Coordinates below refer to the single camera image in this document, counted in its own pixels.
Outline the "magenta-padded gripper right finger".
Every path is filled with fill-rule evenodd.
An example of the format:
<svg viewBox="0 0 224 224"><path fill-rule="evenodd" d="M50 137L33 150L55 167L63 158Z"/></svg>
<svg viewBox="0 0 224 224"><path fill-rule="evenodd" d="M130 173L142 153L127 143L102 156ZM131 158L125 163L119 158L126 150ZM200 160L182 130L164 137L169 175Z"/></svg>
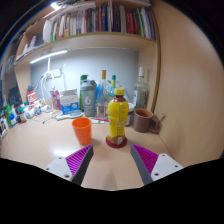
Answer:
<svg viewBox="0 0 224 224"><path fill-rule="evenodd" d="M156 154L136 144L131 145L131 155L144 185L182 169L182 166L166 153Z"/></svg>

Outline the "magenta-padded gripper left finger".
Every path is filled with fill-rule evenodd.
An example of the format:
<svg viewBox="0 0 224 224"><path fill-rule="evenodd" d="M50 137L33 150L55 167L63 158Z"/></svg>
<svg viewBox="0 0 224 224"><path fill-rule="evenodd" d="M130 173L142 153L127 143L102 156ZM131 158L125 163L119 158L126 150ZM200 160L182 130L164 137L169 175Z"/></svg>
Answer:
<svg viewBox="0 0 224 224"><path fill-rule="evenodd" d="M56 158L44 170L80 186L93 155L93 146L88 145L67 157Z"/></svg>

